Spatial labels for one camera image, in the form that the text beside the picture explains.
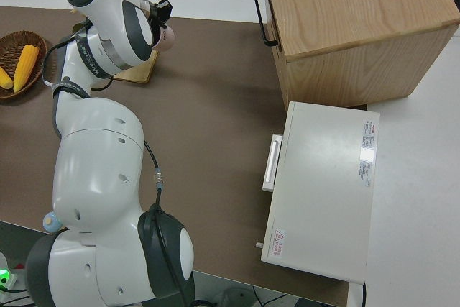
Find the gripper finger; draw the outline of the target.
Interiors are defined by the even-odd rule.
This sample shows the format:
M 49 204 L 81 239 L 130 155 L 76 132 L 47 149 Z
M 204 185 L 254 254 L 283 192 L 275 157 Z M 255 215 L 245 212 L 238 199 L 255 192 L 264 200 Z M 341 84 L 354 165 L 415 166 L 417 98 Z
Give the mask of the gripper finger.
M 157 19 L 160 22 L 167 22 L 170 19 L 172 10 L 173 6 L 169 0 L 160 0 L 157 3 Z

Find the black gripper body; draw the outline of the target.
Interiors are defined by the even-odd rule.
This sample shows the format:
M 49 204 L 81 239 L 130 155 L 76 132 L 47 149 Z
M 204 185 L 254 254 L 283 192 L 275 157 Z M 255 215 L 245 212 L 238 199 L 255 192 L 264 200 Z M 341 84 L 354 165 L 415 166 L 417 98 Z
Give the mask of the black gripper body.
M 149 16 L 147 21 L 152 31 L 153 46 L 159 43 L 162 29 L 160 10 L 157 8 L 157 6 L 157 3 L 152 3 L 151 1 L 149 2 Z

